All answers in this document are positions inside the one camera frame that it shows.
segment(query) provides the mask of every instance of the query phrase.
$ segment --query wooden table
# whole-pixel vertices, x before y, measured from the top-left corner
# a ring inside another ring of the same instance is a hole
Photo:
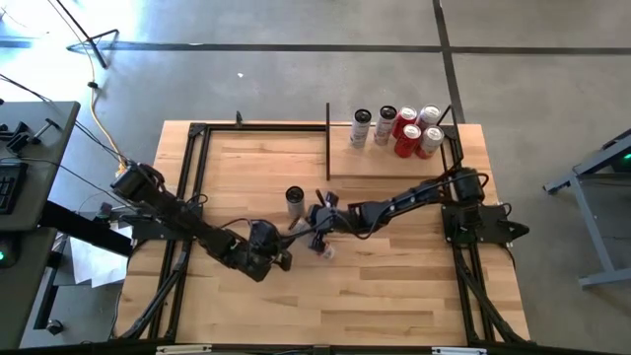
[[[171,191],[189,123],[165,122],[158,147],[154,166]],[[460,136],[464,165],[491,175],[481,126],[461,125]],[[419,183],[417,178],[326,181],[324,144],[323,133],[213,132],[202,188],[209,196],[204,219],[222,224],[238,217],[264,218],[286,231],[290,219],[284,192],[291,185],[303,188],[307,205],[316,203],[319,188],[337,193],[344,206],[383,200]],[[486,204],[497,202],[492,176],[485,192]],[[439,209],[426,206],[402,215],[366,241],[333,234],[328,237],[336,249],[331,260],[296,242],[290,248],[292,270],[274,267],[260,283],[225,268],[195,244],[177,342],[464,345],[454,260],[444,242]],[[247,236],[246,226],[236,224],[233,229]],[[150,242],[133,256],[119,304],[118,332],[131,326],[156,292],[164,247]],[[516,333],[528,338],[508,254],[498,246],[481,245],[480,257],[490,299]],[[161,333],[170,307],[171,298]],[[476,329],[483,334],[479,309],[473,309]]]

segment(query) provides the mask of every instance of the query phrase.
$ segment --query concrete floor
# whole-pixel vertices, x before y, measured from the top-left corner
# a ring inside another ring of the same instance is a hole
[[[33,3],[48,7],[42,0]],[[116,27],[122,40],[439,44],[431,0],[67,3],[91,33]],[[79,120],[97,132],[88,110],[86,56],[63,49],[73,38],[54,13],[43,13],[45,22],[39,21],[20,4],[10,2],[7,10],[30,28],[5,19],[0,35],[43,39],[31,49],[0,49],[0,72],[53,99],[81,102]],[[623,35],[631,30],[631,3],[625,0],[443,0],[443,7],[452,45],[631,45]],[[428,102],[443,107],[450,100],[441,54],[108,55],[111,67],[97,69],[104,88],[98,113],[121,150],[141,162],[153,161],[166,119],[232,119],[238,109],[246,120],[319,120],[324,103],[331,102],[332,118],[346,120],[357,107]],[[552,197],[540,189],[629,128],[630,60],[605,55],[454,58],[464,117],[483,125],[500,196],[513,204],[512,219],[530,226],[530,234],[516,242],[515,255],[528,327],[540,344],[631,349],[631,283],[579,288],[579,275],[600,271],[596,251],[572,194]],[[6,101],[34,99],[3,83],[0,93]],[[73,134],[63,164],[101,186],[108,186],[116,166],[80,132]],[[93,193],[60,172],[51,199],[77,208]],[[100,201],[94,198],[84,209]],[[630,246],[616,241],[611,248]],[[628,266],[631,253],[618,254],[616,264]],[[105,339],[118,288],[61,292],[53,316],[66,323],[67,331],[56,337],[27,331],[23,346]]]

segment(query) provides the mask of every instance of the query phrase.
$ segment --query paper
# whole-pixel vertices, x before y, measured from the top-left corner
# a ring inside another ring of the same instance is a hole
[[[111,229],[131,239],[131,227],[118,229],[118,224],[112,223]],[[76,283],[92,279],[94,288],[123,280],[127,275],[127,257],[74,238],[70,239],[70,245]]]

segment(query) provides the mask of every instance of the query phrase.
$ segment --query gray metal frame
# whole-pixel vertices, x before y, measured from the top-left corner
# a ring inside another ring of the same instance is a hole
[[[611,262],[609,253],[607,252],[602,235],[596,224],[596,215],[590,208],[590,204],[583,192],[579,177],[581,175],[593,174],[602,168],[609,166],[615,159],[619,159],[621,155],[625,154],[631,148],[631,134],[620,139],[615,144],[609,146],[606,149],[595,154],[593,157],[587,159],[585,162],[579,164],[572,169],[572,172],[559,178],[558,180],[546,184],[543,189],[549,194],[556,193],[559,189],[571,186],[576,200],[587,224],[588,231],[594,242],[594,247],[600,258],[600,263],[604,272],[592,274],[579,279],[581,287],[600,285],[604,283],[611,283],[617,281],[631,280],[631,268],[625,268],[616,270]]]

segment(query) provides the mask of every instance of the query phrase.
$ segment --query keyboard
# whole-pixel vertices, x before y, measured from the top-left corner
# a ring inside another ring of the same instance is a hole
[[[28,168],[26,163],[0,164],[0,215],[13,212]]]

